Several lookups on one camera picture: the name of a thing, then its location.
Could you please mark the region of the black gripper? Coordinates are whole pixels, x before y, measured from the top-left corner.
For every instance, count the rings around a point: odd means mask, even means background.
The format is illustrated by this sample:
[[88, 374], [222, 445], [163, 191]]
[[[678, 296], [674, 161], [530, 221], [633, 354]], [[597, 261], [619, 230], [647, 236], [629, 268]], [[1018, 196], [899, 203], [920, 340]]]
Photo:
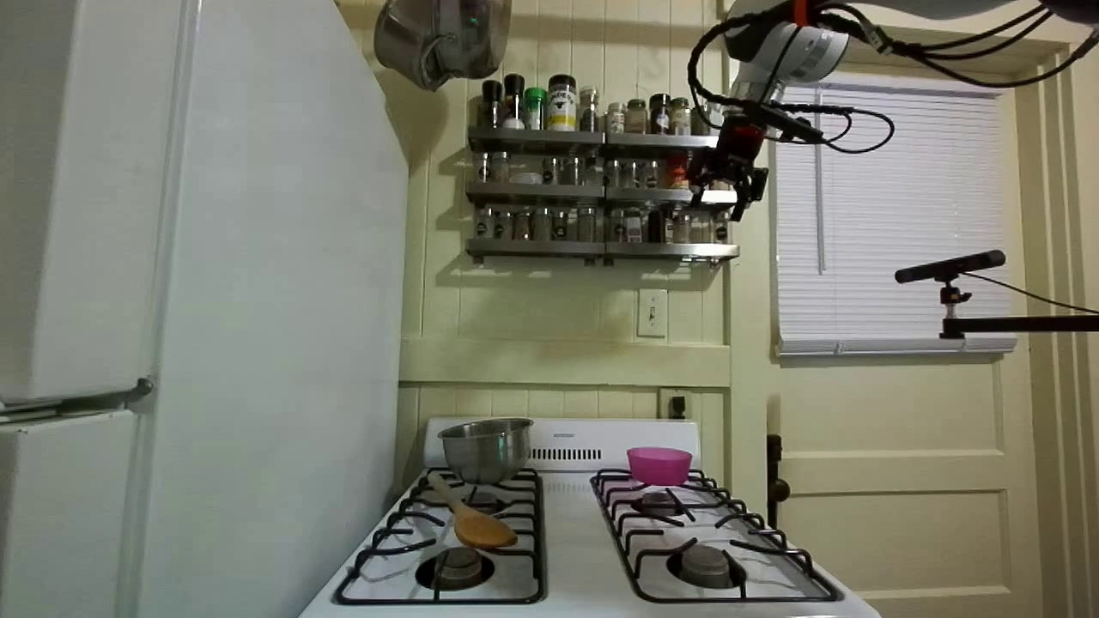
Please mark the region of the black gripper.
[[734, 203], [723, 211], [726, 221], [740, 221], [753, 203], [761, 198], [768, 172], [754, 164], [761, 130], [740, 116], [726, 116], [718, 130], [718, 144], [691, 161], [691, 188], [710, 188], [726, 182]]

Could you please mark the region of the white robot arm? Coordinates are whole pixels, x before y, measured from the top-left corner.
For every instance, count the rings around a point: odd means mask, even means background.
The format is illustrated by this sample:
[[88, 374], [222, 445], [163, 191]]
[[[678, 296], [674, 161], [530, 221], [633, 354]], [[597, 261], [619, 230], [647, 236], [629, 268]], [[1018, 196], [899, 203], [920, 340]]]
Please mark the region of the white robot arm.
[[[851, 41], [863, 41], [880, 56], [910, 57], [979, 88], [1018, 88], [1023, 81], [1033, 85], [1044, 77], [1072, 68], [1094, 48], [1093, 34], [1099, 30], [1099, 0], [1038, 0], [1031, 11], [979, 34], [955, 41], [899, 41], [872, 23], [863, 13], [863, 2], [952, 19], [1000, 7], [1003, 0], [738, 0], [720, 23], [698, 38], [685, 57], [691, 98], [720, 109], [718, 148], [701, 156], [685, 177], [693, 191], [702, 191], [710, 182], [726, 182], [734, 188], [734, 203], [723, 211], [726, 221], [738, 221], [761, 198], [765, 167], [754, 164], [754, 156], [765, 137], [839, 150], [839, 137], [824, 137], [805, 124], [805, 112], [856, 121], [859, 105], [781, 103], [780, 92], [787, 81], [820, 81], [832, 77]], [[997, 56], [1049, 17], [1086, 23], [1093, 34], [1044, 77], [1026, 77], [1018, 81], [957, 72], [957, 62]]]

